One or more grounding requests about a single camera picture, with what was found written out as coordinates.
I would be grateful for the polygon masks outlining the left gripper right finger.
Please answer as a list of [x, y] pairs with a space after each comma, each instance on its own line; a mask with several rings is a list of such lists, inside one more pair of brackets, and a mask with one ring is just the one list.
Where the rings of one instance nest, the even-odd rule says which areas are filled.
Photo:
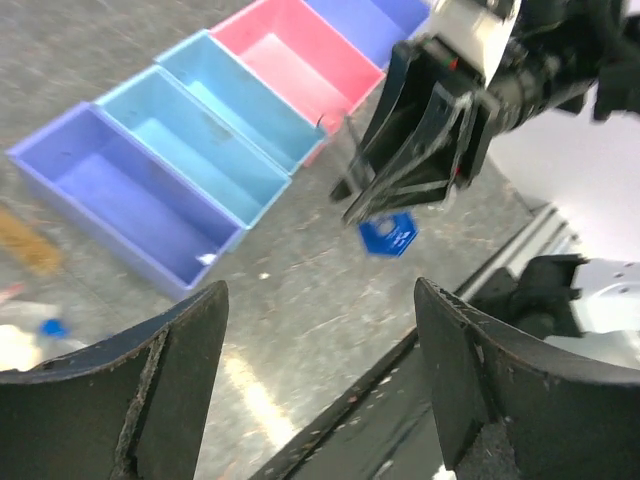
[[638, 370], [549, 345], [425, 278], [414, 303], [443, 461], [458, 478], [638, 478]]

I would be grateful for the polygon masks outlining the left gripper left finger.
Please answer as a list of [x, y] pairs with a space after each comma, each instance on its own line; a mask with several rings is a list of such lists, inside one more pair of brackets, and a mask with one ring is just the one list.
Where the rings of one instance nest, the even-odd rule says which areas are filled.
[[111, 338], [2, 373], [2, 478], [193, 478], [228, 313], [217, 281]]

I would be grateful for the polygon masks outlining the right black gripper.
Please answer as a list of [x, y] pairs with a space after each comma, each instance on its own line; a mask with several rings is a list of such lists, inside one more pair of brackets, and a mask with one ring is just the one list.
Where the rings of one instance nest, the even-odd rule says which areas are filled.
[[343, 222], [355, 225], [375, 214], [444, 202], [470, 145], [480, 93], [440, 42], [396, 43], [365, 133], [359, 135], [347, 112], [329, 117], [337, 128], [330, 157], [339, 173], [329, 198], [338, 203], [360, 193]]

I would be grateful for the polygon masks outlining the graduated cylinder blue base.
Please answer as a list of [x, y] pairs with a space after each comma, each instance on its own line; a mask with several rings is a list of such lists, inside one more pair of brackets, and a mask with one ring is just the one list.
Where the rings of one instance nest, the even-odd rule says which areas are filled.
[[[316, 125], [327, 132], [336, 132], [331, 125], [330, 116], [345, 110], [333, 110], [320, 116]], [[375, 214], [369, 220], [361, 221], [358, 232], [366, 252], [369, 255], [400, 257], [418, 234], [413, 217], [407, 212]]]

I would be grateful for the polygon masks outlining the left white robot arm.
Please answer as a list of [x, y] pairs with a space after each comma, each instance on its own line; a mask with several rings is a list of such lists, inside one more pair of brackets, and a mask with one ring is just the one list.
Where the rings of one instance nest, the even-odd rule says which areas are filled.
[[[471, 301], [419, 279], [417, 328], [261, 479], [635, 479], [639, 372], [578, 331], [577, 255], [497, 270]], [[1, 377], [5, 479], [190, 479], [229, 310], [217, 282], [169, 311]]]

